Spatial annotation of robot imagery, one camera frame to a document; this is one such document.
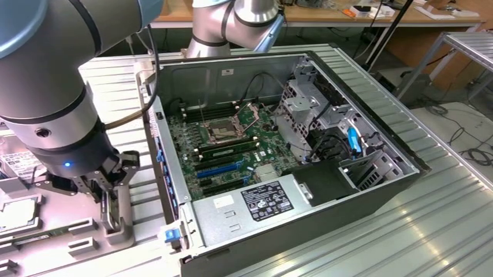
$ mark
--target blue pcie slot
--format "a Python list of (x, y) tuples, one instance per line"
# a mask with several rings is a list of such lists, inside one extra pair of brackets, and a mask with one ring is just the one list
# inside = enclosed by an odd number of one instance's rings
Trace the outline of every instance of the blue pcie slot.
[(219, 167), (217, 169), (210, 169), (210, 170), (205, 170), (202, 172), (198, 172), (198, 178), (206, 178), (206, 177), (211, 177), (211, 176), (215, 176), (218, 174), (222, 174), (222, 173), (226, 173), (226, 172), (230, 172), (230, 171), (235, 171), (239, 169), (241, 165), (243, 164), (243, 161), (241, 162), (237, 162), (229, 166), (223, 166), (223, 167)]

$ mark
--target workbench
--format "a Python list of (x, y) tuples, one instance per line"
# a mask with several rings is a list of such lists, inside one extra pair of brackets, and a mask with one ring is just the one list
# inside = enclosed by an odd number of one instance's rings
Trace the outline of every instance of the workbench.
[[(233, 276), (489, 276), (493, 271), (492, 182), (417, 120), (366, 71), (327, 44), (274, 47), (271, 52), (311, 50), (339, 74), (381, 119), (408, 143), (432, 172), (377, 211), (341, 229), (275, 255)], [(233, 55), (251, 53), (233, 50)], [(160, 59), (179, 59), (179, 53)], [(80, 72), (90, 82), (102, 120), (140, 108), (134, 63), (151, 57), (95, 58)], [(136, 245), (59, 269), (50, 276), (172, 276), (178, 267), (156, 239), (164, 225), (142, 121), (110, 131), (116, 148), (142, 153), (131, 180)]]
[[(191, 28), (192, 27), (192, 0), (167, 0), (167, 7), (163, 8), (162, 15), (151, 23), (154, 28)], [(482, 17), (457, 17), (453, 20), (434, 20), (412, 5), (406, 15), (404, 16), (400, 27), (466, 27), (466, 32), (474, 32), (485, 19)], [(369, 27), (373, 19), (351, 18), (339, 10), (331, 9), (310, 9), (299, 6), (286, 7), (286, 27)], [(384, 32), (376, 46), (389, 31), (390, 24), (394, 21), (398, 10), (394, 16), (376, 20), (373, 27), (384, 27)]]

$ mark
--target white sticker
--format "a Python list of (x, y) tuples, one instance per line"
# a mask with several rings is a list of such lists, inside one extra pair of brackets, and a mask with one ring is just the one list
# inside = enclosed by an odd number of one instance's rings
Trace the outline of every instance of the white sticker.
[(233, 75), (233, 74), (234, 74), (234, 69), (223, 69), (223, 70), (221, 71), (221, 74), (222, 74), (223, 76)]
[(234, 204), (233, 196), (226, 195), (221, 198), (214, 199), (214, 206), (217, 209), (226, 207), (227, 205)]

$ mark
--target motherboard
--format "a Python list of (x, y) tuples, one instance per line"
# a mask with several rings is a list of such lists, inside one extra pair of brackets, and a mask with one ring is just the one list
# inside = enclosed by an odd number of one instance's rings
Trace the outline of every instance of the motherboard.
[(192, 200), (269, 181), (298, 166), (273, 115), (249, 102), (168, 118)]

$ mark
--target open computer tower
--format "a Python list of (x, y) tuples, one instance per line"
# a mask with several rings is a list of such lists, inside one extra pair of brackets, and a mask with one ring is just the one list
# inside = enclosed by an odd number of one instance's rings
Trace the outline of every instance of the open computer tower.
[[(146, 129), (183, 276), (223, 276), (329, 233), (428, 172), (313, 52), (160, 66)], [(144, 102), (155, 74), (139, 68)]]

